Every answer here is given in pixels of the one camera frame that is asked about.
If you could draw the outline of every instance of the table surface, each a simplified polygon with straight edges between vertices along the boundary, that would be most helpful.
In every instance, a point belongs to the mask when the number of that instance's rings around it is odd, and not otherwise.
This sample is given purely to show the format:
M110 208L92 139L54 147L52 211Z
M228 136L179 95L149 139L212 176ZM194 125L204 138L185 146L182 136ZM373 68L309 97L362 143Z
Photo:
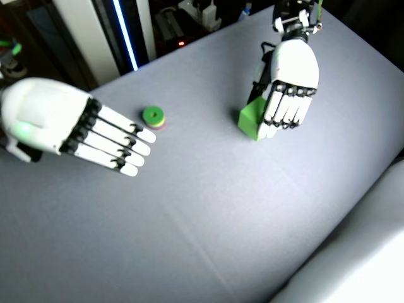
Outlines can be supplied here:
M305 123L236 126L272 8L94 91L167 128L135 178L0 151L0 302L265 302L404 147L404 74L324 12Z

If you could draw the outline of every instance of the round green object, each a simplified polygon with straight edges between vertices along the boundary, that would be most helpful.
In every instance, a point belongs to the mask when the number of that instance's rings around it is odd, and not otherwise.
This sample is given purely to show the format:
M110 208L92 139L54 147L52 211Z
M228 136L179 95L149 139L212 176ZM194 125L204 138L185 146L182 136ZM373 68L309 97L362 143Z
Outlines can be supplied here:
M147 125L156 125L164 121L164 112L160 107L150 106L143 111L143 120Z

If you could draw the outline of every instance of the blue light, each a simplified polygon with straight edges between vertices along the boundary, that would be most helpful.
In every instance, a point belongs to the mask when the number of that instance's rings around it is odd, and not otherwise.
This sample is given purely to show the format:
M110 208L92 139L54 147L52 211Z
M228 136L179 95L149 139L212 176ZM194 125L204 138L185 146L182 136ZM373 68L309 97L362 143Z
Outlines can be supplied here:
M121 5L119 4L119 0L113 0L113 2L114 2L114 6L115 6L116 15L118 16L119 26L121 27L122 33L124 35L126 48L128 49L128 53L129 53L129 58L131 58L133 70L137 71L138 65L136 63L136 59L134 58L134 53L133 53L133 49L132 49L132 45L131 45L131 39L129 39L128 30L126 29L124 16L122 15Z

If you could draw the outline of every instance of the green cube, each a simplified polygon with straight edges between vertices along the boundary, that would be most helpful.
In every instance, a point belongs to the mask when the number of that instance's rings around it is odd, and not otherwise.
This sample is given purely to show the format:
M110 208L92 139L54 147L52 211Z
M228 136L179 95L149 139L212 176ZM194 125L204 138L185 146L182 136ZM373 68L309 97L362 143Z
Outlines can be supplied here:
M264 113L265 103L266 100L263 97L258 97L240 112L239 128L255 141L258 141L258 126Z

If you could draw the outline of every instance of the robotic hand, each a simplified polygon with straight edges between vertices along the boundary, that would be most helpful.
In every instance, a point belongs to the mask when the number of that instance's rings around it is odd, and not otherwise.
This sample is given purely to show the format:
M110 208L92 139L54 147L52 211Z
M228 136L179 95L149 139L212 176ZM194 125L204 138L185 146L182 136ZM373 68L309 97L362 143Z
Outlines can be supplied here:
M68 153L135 176L156 136L89 93L54 80L27 78L6 88L0 117L7 151L26 162Z
M319 81L317 59L307 41L309 33L322 28L321 2L315 25L309 24L314 0L281 0L275 6L273 26L283 36L282 42L261 44L264 55L248 100L268 96L258 126L259 139L303 123Z

